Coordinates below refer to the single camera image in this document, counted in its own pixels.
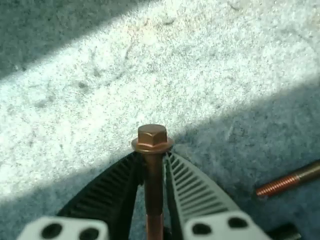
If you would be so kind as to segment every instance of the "copper threaded rod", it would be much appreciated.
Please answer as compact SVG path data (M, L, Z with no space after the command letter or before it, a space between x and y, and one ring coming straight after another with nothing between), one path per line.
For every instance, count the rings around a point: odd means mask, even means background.
M138 138L132 141L133 149L144 158L144 203L146 210L147 240L163 240L163 154L173 145L167 130L158 124L138 128Z
M257 196L273 196L316 178L320 178L320 159L257 188L255 193Z

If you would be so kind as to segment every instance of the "bolt threads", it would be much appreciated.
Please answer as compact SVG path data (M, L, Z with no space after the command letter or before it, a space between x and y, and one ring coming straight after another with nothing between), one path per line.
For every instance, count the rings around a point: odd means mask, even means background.
M255 192L257 196L271 196L282 192L294 185L298 185L300 178L298 175L285 176L279 180L272 181L261 187L259 187Z

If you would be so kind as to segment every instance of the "gray carpet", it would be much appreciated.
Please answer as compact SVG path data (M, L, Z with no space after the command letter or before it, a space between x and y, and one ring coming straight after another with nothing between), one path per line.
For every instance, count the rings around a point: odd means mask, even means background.
M319 181L254 187L320 158L317 0L2 0L0 239L53 215L143 124L264 230L320 235ZM131 239L144 239L139 190Z

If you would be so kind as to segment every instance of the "hole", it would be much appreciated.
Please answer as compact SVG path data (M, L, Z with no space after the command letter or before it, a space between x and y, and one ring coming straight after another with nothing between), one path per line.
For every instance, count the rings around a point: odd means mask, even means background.
M99 231L90 227L80 233L79 240L96 240L98 237Z
M248 227L247 221L237 216L230 218L228 224L232 229L243 229Z
M60 223L51 223L42 230L41 235L44 239L54 239L59 236L61 231L62 226Z
M209 235L212 233L211 227L204 223L196 223L192 227L194 235Z

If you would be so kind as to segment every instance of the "clamp jaw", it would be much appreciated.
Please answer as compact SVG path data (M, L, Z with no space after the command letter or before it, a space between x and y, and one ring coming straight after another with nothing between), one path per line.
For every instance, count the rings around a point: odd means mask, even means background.
M163 224L157 219L150 230L148 224L154 222L147 216L148 240L272 239L250 216L241 211L213 180L190 161L172 151L164 153L159 150L168 150L168 144L163 143L167 139L166 133L162 132L159 136L159 133L151 130L144 136L144 140L151 138L154 143L159 143L160 139L162 147L158 145L153 148L152 145L144 143L138 148L139 140L135 139L132 146L135 150L138 149L137 151L123 157L92 180L56 216L43 216L27 224L17 240L129 240L139 186L144 185L145 192L149 191L148 194L145 193L145 204L146 208L152 206L150 215L156 219L157 216L163 217L162 212L159 212L162 210L162 199L155 201L156 204L147 203L154 200L158 194L150 185L156 182L155 176L158 174L155 173L159 172L161 187L165 179L171 226L170 231L164 233ZM161 170L153 169L154 165L152 168L148 167L148 164L154 164L152 159L161 161L160 165L157 164Z

